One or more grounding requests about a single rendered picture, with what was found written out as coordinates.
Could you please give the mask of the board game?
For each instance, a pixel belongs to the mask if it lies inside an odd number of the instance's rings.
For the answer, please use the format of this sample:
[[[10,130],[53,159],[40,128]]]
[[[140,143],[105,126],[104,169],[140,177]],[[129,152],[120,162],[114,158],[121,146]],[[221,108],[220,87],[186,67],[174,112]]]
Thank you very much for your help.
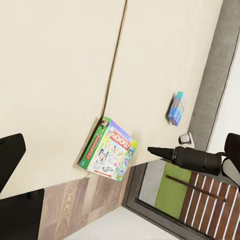
[[[186,105],[187,99],[185,93],[182,91],[178,91],[168,114],[168,118],[173,126],[179,125]]]
[[[137,146],[123,128],[104,116],[79,166],[121,182]]]

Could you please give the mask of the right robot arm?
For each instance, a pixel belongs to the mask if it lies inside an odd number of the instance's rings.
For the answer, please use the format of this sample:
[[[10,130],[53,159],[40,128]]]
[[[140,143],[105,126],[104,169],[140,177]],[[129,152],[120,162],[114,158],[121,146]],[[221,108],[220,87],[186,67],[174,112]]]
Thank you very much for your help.
[[[182,169],[213,176],[219,176],[222,171],[225,176],[239,186],[238,190],[240,191],[240,173],[228,158],[226,152],[214,154],[194,149],[194,142],[190,132],[181,135],[178,142],[181,146],[175,148],[148,147],[147,150],[151,154],[172,161],[172,164]]]

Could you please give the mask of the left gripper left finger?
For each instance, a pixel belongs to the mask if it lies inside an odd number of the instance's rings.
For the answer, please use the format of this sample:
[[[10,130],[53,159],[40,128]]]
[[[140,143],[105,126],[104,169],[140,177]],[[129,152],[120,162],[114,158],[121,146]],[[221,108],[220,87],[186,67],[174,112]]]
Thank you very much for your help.
[[[22,133],[0,138],[0,193],[26,153]]]

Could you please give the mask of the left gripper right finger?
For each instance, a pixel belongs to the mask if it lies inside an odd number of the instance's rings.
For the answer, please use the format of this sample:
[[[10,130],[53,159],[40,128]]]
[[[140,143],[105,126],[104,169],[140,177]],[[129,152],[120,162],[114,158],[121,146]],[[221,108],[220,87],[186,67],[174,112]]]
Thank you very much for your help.
[[[229,133],[227,135],[224,151],[227,154],[234,166],[240,173],[240,135],[235,133]]]

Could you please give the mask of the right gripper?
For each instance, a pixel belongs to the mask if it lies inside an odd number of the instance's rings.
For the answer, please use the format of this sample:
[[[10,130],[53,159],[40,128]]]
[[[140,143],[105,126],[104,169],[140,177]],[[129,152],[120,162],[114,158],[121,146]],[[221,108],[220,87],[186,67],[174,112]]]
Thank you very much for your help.
[[[207,160],[207,152],[193,148],[178,146],[175,148],[148,147],[151,154],[172,161],[179,168],[203,173]]]

